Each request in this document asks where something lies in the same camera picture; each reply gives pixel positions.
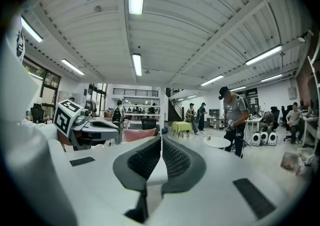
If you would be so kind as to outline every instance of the person sitting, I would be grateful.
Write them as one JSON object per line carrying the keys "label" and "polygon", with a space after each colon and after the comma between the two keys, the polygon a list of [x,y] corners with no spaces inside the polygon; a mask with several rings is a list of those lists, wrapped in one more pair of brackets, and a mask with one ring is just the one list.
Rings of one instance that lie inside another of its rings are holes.
{"label": "person sitting", "polygon": [[[294,102],[292,110],[286,115],[286,123],[290,127],[291,132],[291,144],[301,143],[303,127],[300,125],[299,120],[302,119],[302,114],[298,110],[298,103]],[[299,132],[298,141],[296,141],[296,132]]]}
{"label": "person sitting", "polygon": [[270,133],[272,133],[273,130],[274,121],[275,116],[272,114],[272,112],[265,112],[260,121],[261,129],[263,129],[263,131],[266,131],[268,135],[270,135]]}
{"label": "person sitting", "polygon": [[197,127],[196,127],[196,123],[195,123],[195,110],[194,110],[194,104],[190,103],[190,108],[186,111],[185,114],[185,121],[187,123],[190,123],[192,125],[192,128],[195,132],[195,135],[199,135]]}

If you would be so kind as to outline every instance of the backpack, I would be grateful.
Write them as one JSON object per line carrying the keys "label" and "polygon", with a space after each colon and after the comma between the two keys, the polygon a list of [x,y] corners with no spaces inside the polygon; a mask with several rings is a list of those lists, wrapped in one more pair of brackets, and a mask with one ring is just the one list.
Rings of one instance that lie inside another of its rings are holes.
{"label": "backpack", "polygon": [[120,122],[121,116],[122,116],[122,115],[121,115],[120,108],[119,108],[119,107],[116,107],[116,108],[114,109],[114,112],[113,112],[112,121]]}
{"label": "backpack", "polygon": [[[239,99],[240,99],[240,96],[238,95],[237,98],[236,98],[236,103],[239,107]],[[243,98],[243,101],[244,101],[244,105],[245,105],[245,111],[246,111],[246,114],[247,116],[250,115],[250,109],[249,109],[249,103],[248,103],[248,100],[246,100],[245,98]]]}

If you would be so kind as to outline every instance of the table with yellow cloth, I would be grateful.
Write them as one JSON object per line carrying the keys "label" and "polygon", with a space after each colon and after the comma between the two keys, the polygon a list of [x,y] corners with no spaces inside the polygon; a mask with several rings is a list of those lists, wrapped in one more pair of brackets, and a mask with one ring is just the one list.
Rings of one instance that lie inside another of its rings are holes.
{"label": "table with yellow cloth", "polygon": [[187,122],[173,122],[172,123],[172,130],[174,132],[177,132],[178,133],[178,137],[179,137],[180,132],[192,131],[192,128],[191,128],[191,124],[187,123]]}

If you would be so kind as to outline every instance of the jeans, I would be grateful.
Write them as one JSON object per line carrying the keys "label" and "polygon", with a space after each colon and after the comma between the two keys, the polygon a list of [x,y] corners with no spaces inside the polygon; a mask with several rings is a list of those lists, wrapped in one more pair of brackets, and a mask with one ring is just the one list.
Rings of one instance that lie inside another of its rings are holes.
{"label": "jeans", "polygon": [[260,126],[261,126],[261,128],[264,128],[267,130],[268,136],[270,135],[270,133],[272,133],[273,125],[268,126],[268,124],[266,124],[266,123],[261,123]]}
{"label": "jeans", "polygon": [[192,129],[194,130],[195,133],[198,132],[197,127],[196,127],[196,123],[194,120],[192,120],[192,121],[186,120],[186,122],[190,123],[192,125]]}
{"label": "jeans", "polygon": [[232,144],[234,142],[235,144],[235,154],[240,157],[242,152],[242,146],[244,143],[244,130],[246,125],[243,123],[241,125],[238,125],[236,128],[234,128],[232,131],[227,131],[224,138],[229,140],[231,142],[229,147],[225,148],[225,151],[230,152]]}
{"label": "jeans", "polygon": [[296,132],[299,132],[298,140],[300,141],[303,135],[303,127],[301,124],[291,125],[290,132],[291,132],[291,143],[296,141]]}
{"label": "jeans", "polygon": [[200,131],[203,131],[204,127],[205,127],[205,117],[201,116],[199,118],[199,126],[198,126],[198,128],[199,128]]}

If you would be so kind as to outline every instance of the ceiling beam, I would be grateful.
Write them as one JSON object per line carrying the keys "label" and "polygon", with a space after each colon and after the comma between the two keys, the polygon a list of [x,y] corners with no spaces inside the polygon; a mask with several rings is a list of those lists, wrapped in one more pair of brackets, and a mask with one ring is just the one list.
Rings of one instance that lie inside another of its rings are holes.
{"label": "ceiling beam", "polygon": [[[295,40],[293,40],[293,41],[291,41],[291,42],[283,45],[281,51],[282,51],[283,53],[286,53],[287,51],[291,50],[292,48],[295,48],[295,47],[297,47],[297,46],[299,46],[299,45],[301,45],[301,44],[303,44],[303,43],[304,43],[304,42],[299,41],[299,39],[297,38],[297,39],[295,39]],[[246,69],[248,69],[248,68],[254,67],[254,66],[258,65],[258,64],[261,63],[261,62],[264,62],[264,61],[266,61],[266,60],[271,59],[272,57],[273,57],[273,56],[267,57],[266,59],[260,60],[259,62],[254,63],[254,64],[252,64],[252,65],[250,65],[250,66],[248,66],[246,63],[244,63],[242,66],[239,66],[238,68],[236,68],[236,69],[234,69],[234,70],[231,70],[230,72],[224,74],[222,80],[225,79],[225,78],[227,78],[227,77],[229,77],[229,76],[232,76],[232,75],[234,75],[234,74],[240,73],[240,72],[242,72],[242,71],[244,71],[244,70],[246,70]],[[204,82],[205,82],[206,80],[210,80],[210,79],[212,79],[212,78],[214,78],[214,77],[216,77],[216,76],[217,76],[216,73],[215,73],[215,74],[210,74],[210,75],[208,75],[208,76],[205,77]],[[219,85],[221,82],[222,82],[222,81],[214,82],[214,84],[218,84],[218,85]]]}
{"label": "ceiling beam", "polygon": [[299,67],[299,62],[294,62],[294,63],[292,63],[290,65],[287,65],[287,66],[285,66],[283,68],[279,68],[279,69],[267,72],[265,74],[259,75],[257,77],[251,78],[249,80],[246,80],[246,81],[243,81],[243,82],[240,82],[240,83],[236,83],[236,84],[230,84],[228,87],[230,89],[231,88],[235,89],[235,88],[238,88],[238,87],[241,87],[241,86],[244,86],[244,85],[255,83],[257,81],[261,81],[261,80],[263,80],[265,78],[269,78],[269,77],[272,77],[272,76],[276,76],[276,75],[279,75],[279,74],[284,74],[284,73],[293,71],[293,70],[297,69],[298,67]]}
{"label": "ceiling beam", "polygon": [[245,22],[247,19],[252,17],[255,13],[261,10],[265,6],[264,0],[251,0],[248,2],[241,10],[239,10],[227,23],[225,23],[215,35],[213,35],[206,43],[203,45],[197,53],[178,71],[170,81],[173,84],[180,76],[179,74],[184,74],[187,72],[197,61],[199,61],[208,51],[213,49],[217,44],[219,44],[224,38],[227,37],[233,30],[235,30],[239,25]]}
{"label": "ceiling beam", "polygon": [[48,66],[49,70],[55,70],[59,73],[60,76],[62,76],[62,75],[67,76],[74,81],[79,82],[81,80],[81,78],[72,74],[71,71],[67,72],[65,69],[58,66],[52,60],[50,60],[46,56],[42,55],[42,53],[40,53],[34,46],[31,46],[30,43],[28,43],[28,42],[25,43],[25,50],[26,50],[25,56],[27,58],[33,60],[34,62],[38,63],[40,66],[42,66],[44,68],[46,68],[46,66]]}
{"label": "ceiling beam", "polygon": [[127,14],[127,6],[128,0],[117,0],[118,2],[118,16],[119,16],[119,22],[120,22],[120,28],[121,28],[121,35],[122,35],[122,40],[124,44],[124,49],[127,57],[127,61],[129,62],[129,66],[131,67],[131,72],[132,72],[132,78],[134,82],[137,82],[137,77],[136,73],[133,67],[133,62],[132,62],[132,57],[130,53],[130,46],[129,46],[129,41],[128,41],[128,26],[127,26],[127,21],[128,19],[128,14]]}
{"label": "ceiling beam", "polygon": [[[34,10],[34,14],[36,17],[40,20],[40,22],[43,24],[43,26],[51,33],[51,35],[57,40],[58,43],[61,44],[61,46],[70,54],[70,56],[77,61],[77,63],[85,67],[88,65],[86,61],[84,61],[83,58],[80,57],[80,55],[75,51],[71,45],[68,43],[68,41],[62,36],[62,34],[59,32],[59,30],[54,26],[54,24],[51,22],[49,17],[45,14],[44,10],[42,9],[41,5],[37,5]],[[87,67],[87,70],[91,72],[99,81],[104,82],[104,77],[96,72],[93,68]]]}

